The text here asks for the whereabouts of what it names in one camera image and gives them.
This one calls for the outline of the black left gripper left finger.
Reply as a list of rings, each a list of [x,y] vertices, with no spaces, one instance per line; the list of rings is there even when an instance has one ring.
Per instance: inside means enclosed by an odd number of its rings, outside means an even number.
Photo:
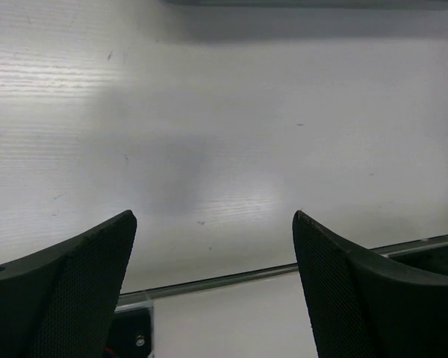
[[[0,357],[101,357],[136,231],[126,210],[0,264]]]

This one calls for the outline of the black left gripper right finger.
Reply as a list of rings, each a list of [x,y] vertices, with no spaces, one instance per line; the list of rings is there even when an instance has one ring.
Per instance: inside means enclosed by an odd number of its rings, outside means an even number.
[[[448,357],[448,276],[383,257],[301,211],[292,233],[319,357]]]

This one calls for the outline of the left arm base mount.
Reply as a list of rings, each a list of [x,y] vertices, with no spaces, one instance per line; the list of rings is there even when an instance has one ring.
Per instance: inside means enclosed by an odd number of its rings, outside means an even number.
[[[146,291],[120,295],[102,357],[153,357],[153,318]]]

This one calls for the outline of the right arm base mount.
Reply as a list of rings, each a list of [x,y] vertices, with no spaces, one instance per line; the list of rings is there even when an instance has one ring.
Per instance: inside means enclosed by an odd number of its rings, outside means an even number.
[[[372,252],[407,266],[448,276],[448,234],[373,248]]]

